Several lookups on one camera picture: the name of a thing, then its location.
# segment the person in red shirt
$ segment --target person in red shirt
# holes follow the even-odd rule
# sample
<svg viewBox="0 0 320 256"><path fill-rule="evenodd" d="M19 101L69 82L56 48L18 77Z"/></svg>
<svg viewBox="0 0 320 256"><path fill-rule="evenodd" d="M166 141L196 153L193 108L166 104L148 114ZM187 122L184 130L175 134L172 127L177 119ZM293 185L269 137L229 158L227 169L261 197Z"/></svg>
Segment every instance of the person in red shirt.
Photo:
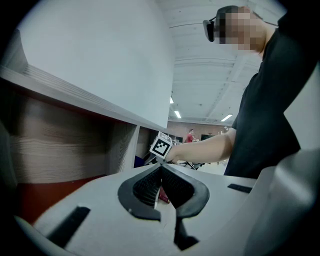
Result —
<svg viewBox="0 0 320 256"><path fill-rule="evenodd" d="M190 129L188 135L186 136L185 143L196 142L196 140L194 138L194 134L195 134L194 129Z"/></svg>

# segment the red floor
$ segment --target red floor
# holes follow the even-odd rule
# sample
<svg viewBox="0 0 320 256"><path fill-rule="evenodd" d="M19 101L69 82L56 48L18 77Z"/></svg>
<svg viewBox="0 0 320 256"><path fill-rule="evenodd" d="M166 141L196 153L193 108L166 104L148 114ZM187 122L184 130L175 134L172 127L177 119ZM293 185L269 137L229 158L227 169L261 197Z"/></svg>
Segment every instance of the red floor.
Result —
<svg viewBox="0 0 320 256"><path fill-rule="evenodd" d="M20 183L16 188L14 214L33 224L49 207L84 184L103 176L60 183Z"/></svg>

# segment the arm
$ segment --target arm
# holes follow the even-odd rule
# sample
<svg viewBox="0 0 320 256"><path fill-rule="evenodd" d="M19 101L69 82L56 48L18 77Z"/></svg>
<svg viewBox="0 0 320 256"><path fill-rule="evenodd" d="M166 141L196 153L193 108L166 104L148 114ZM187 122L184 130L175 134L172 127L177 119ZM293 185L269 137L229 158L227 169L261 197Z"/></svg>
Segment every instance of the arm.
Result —
<svg viewBox="0 0 320 256"><path fill-rule="evenodd" d="M236 130L230 128L225 134L217 135L197 143L185 143L172 147L166 156L167 162L178 160L212 163L230 157L236 137Z"/></svg>

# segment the person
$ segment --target person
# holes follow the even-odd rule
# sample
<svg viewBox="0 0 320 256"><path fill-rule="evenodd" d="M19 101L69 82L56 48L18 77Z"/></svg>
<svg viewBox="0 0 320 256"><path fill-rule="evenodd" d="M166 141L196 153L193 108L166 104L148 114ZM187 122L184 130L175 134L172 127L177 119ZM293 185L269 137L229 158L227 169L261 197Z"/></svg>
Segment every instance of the person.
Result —
<svg viewBox="0 0 320 256"><path fill-rule="evenodd" d="M274 29L247 7L217 11L215 41L258 54L262 63L243 93L229 131L174 146L167 161L211 163L229 158L224 175L257 179L262 169L300 149L284 111L307 82L318 56L316 40L300 33L308 30L309 35L312 29L295 18L288 11Z"/></svg>
<svg viewBox="0 0 320 256"><path fill-rule="evenodd" d="M190 129L189 133L186 136L185 143L196 142L194 134L195 134L194 129Z"/></svg>

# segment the hand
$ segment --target hand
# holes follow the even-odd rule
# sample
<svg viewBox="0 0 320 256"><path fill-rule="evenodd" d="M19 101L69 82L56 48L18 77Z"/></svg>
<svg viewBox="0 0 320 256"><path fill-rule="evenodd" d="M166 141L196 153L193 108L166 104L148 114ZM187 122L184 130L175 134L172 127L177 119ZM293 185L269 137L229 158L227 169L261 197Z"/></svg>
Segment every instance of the hand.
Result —
<svg viewBox="0 0 320 256"><path fill-rule="evenodd" d="M174 164L178 164L179 157L176 156L176 146L173 146L169 153L165 157L166 162L172 161Z"/></svg>

